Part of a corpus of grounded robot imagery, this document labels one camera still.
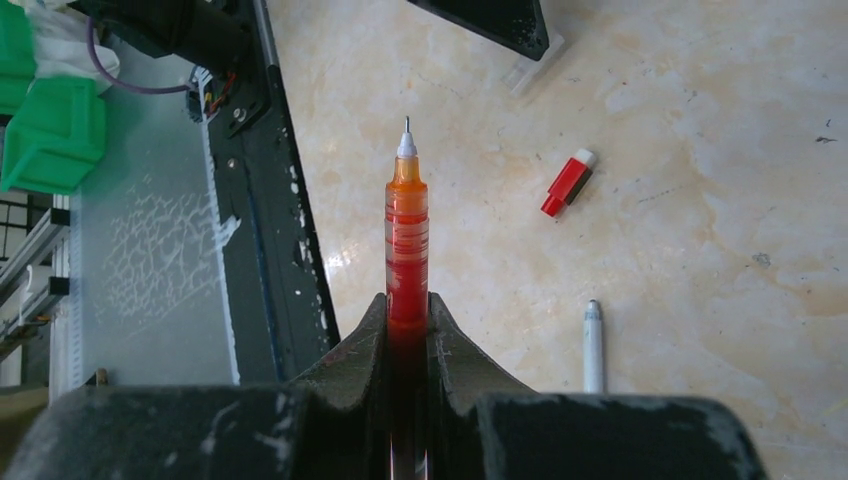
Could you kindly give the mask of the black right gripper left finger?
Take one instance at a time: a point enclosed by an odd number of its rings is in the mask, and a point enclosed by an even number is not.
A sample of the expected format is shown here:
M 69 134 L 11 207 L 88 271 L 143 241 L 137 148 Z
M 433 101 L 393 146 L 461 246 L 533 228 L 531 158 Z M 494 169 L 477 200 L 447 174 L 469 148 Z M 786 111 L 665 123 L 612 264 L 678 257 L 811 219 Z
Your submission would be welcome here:
M 8 479 L 384 479 L 386 298 L 285 383 L 85 386 L 51 404 Z

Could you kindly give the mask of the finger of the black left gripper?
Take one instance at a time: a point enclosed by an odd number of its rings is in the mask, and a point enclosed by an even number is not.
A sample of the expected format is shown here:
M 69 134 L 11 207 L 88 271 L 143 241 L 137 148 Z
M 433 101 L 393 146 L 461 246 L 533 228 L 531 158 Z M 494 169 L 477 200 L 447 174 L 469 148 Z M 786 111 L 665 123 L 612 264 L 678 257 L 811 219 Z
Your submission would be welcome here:
M 550 39 L 538 0 L 409 0 L 470 32 L 539 61 Z

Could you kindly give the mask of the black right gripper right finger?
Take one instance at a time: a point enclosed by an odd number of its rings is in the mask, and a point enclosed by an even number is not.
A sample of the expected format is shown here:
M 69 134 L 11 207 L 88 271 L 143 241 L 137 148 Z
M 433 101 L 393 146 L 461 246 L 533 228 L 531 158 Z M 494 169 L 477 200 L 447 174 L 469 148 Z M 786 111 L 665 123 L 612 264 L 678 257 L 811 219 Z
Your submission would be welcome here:
M 540 393 L 429 299 L 434 479 L 763 479 L 748 431 L 703 397 Z

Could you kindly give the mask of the clear highlighter with green cap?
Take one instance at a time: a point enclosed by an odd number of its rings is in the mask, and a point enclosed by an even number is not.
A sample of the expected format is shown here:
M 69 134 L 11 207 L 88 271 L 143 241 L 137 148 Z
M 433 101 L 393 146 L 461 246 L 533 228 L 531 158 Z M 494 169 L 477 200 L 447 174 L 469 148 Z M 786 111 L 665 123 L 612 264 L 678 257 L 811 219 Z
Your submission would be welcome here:
M 522 96 L 533 86 L 561 57 L 565 45 L 564 37 L 558 33 L 549 35 L 549 48 L 540 60 L 520 57 L 512 68 L 502 77 L 502 83 L 513 97 Z

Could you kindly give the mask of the white pen with green tip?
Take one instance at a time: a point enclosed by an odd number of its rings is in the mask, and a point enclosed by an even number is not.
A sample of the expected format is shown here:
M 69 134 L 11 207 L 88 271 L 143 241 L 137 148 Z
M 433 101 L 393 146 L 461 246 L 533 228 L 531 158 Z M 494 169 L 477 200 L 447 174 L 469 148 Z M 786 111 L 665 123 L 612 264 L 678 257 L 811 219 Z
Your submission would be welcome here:
M 586 393 L 604 392 L 603 322 L 599 302 L 588 302 L 583 321 L 583 385 Z

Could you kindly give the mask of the white pen with red cap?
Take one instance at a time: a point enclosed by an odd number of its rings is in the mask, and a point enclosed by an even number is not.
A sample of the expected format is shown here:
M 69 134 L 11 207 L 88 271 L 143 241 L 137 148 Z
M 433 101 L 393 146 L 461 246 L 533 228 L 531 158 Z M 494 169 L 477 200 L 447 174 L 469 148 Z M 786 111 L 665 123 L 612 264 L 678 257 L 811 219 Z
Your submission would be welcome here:
M 593 175 L 596 159 L 592 151 L 583 148 L 573 154 L 548 188 L 547 197 L 540 210 L 555 218 L 572 205 Z

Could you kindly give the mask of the red orange pen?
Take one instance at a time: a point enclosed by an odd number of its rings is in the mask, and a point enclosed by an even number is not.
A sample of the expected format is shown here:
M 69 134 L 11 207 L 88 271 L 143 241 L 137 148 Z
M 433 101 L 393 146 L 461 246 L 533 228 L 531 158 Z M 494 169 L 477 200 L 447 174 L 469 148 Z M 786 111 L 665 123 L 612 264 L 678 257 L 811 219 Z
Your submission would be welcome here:
M 411 132 L 404 127 L 385 187 L 385 266 L 390 361 L 390 475 L 419 479 L 426 469 L 421 429 L 426 386 L 428 187 Z

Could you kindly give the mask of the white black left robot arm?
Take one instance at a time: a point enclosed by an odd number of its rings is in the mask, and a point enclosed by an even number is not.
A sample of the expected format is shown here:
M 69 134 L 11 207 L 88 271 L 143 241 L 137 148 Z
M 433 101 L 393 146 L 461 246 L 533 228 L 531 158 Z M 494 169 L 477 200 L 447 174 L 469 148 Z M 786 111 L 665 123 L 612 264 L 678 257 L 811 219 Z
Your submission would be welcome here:
M 550 46 L 538 1 L 412 4 L 533 61 Z M 177 55 L 214 73 L 236 70 L 253 50 L 272 62 L 263 1 L 71 1 L 69 7 L 153 58 Z

